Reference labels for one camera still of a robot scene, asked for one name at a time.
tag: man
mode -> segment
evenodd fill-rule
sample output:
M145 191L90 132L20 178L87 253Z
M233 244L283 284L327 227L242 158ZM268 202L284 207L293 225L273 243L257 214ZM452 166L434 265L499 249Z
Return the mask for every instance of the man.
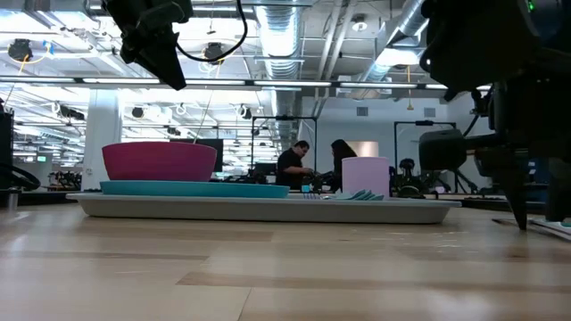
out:
M295 143L294 147L282 152L277 159L276 185L289 186L294 190L302 189L303 177L310 174L312 169L302 165L302 158L310 149L306 141Z

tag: magenta bowl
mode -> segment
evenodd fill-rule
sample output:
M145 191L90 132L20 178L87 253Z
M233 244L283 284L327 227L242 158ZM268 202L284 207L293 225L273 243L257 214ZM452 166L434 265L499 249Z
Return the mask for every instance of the magenta bowl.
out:
M105 146L103 161L110 180L208 182L216 154L200 144L136 142Z

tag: dark hair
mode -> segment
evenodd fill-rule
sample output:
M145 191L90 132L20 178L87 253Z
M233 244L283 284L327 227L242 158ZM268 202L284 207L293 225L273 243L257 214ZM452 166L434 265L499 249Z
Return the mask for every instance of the dark hair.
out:
M299 141L295 143L294 147L310 148L310 145L306 141Z
M357 153L343 139L337 139L331 143L331 148L333 149L334 172L341 174L342 160L357 157Z

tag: teal tray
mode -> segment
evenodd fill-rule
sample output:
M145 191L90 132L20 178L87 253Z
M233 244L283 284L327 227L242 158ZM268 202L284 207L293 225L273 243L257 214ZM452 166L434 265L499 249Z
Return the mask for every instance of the teal tray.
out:
M174 181L101 182L106 195L286 198L289 187L275 185Z

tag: white column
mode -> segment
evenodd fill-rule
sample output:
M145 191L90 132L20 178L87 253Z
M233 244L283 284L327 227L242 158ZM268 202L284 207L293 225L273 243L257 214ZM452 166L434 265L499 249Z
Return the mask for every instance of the white column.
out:
M81 189L99 189L99 183L108 180L103 163L102 148L120 143L123 109L119 104L119 91L92 89L87 111L87 132Z

